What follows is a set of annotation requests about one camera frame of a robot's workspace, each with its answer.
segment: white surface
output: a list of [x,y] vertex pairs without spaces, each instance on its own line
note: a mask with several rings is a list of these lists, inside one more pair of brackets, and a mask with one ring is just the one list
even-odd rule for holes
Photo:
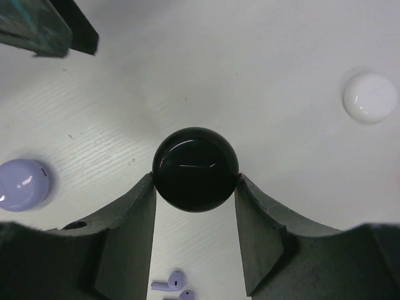
[[348,113],[362,123],[385,120],[398,102],[398,92],[387,78],[364,73],[352,78],[344,92],[344,106]]
[[[204,126],[313,220],[400,221],[398,107],[374,126],[343,108],[360,71],[399,89],[399,1],[77,2],[100,33],[97,57],[0,47],[1,161],[38,159],[57,179],[46,207],[0,219],[60,228],[124,194],[168,134]],[[158,199],[151,279],[177,267],[201,300],[245,299],[233,199],[202,214]]]

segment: earbud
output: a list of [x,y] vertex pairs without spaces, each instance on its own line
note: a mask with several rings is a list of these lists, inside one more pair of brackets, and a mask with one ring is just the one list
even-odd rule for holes
[[184,274],[181,271],[174,271],[168,278],[168,282],[153,281],[151,283],[151,289],[155,291],[177,292],[183,289],[184,285]]
[[195,300],[194,292],[190,290],[183,291],[179,295],[179,300]]
[[26,211],[45,200],[49,176],[43,166],[28,159],[15,159],[0,166],[0,208]]

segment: black round object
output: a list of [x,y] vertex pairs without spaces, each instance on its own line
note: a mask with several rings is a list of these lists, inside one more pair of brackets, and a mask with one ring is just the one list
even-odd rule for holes
[[152,164],[154,185],[170,204],[201,212],[221,205],[233,193],[239,175],[234,149],[218,133],[190,127],[172,133]]

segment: white round object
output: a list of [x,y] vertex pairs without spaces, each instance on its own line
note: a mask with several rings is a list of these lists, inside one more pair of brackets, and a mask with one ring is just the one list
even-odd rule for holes
[[348,113],[355,120],[378,123],[393,112],[398,102],[398,92],[387,78],[365,73],[350,80],[343,101]]

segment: shiny black object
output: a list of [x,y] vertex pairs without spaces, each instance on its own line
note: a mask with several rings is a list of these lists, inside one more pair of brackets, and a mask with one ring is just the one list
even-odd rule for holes
[[218,133],[198,127],[179,130],[158,148],[152,171],[160,195],[183,211],[221,205],[235,190],[238,158]]

